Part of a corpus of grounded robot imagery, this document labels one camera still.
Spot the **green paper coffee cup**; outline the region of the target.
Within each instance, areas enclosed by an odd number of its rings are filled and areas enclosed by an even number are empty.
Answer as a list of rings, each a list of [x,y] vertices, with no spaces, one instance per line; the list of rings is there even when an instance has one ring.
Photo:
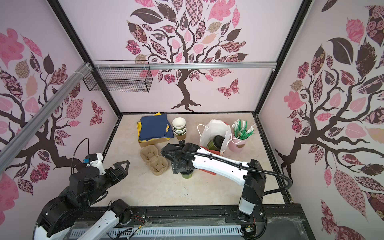
[[[182,174],[182,177],[183,177],[184,179],[190,179],[192,176],[193,176],[192,173],[190,173],[190,174]]]

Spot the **red white paper bag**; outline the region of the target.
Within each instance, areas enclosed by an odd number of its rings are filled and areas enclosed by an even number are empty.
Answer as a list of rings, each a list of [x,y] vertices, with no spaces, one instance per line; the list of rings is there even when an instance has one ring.
[[[222,156],[234,139],[231,127],[221,120],[210,120],[206,125],[199,124],[199,145],[211,153]]]

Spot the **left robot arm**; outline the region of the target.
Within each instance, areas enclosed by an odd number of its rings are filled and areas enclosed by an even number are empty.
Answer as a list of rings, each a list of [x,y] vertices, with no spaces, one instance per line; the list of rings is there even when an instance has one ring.
[[[50,200],[38,216],[34,240],[62,240],[78,218],[103,200],[108,189],[128,176],[129,161],[105,169],[103,155],[89,154],[69,177],[70,184]]]

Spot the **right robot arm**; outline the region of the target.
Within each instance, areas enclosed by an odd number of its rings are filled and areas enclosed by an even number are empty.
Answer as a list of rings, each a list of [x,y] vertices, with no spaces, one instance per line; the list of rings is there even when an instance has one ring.
[[[161,154],[171,162],[174,174],[190,175],[194,170],[204,170],[232,180],[243,187],[236,218],[241,222],[253,220],[258,213],[263,213],[263,198],[266,195],[288,190],[293,181],[279,173],[263,170],[259,161],[240,162],[214,154],[207,149],[180,141],[167,144]],[[265,190],[267,176],[273,176],[286,182],[283,187]]]

